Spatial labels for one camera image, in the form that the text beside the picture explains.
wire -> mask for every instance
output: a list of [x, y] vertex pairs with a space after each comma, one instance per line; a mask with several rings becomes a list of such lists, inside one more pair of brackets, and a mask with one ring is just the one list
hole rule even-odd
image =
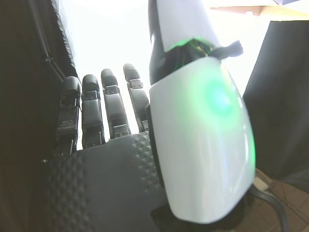
[[279, 221], [280, 221], [280, 225], [281, 225], [281, 229], [282, 232], [289, 232], [289, 221], [288, 221], [288, 217], [287, 214], [285, 212], [285, 209], [283, 207], [283, 205], [281, 204], [280, 200], [273, 194], [265, 192], [265, 191], [260, 191], [256, 186], [252, 185], [250, 187], [250, 193], [256, 197], [259, 198], [267, 203], [269, 203], [274, 210], [276, 211]]

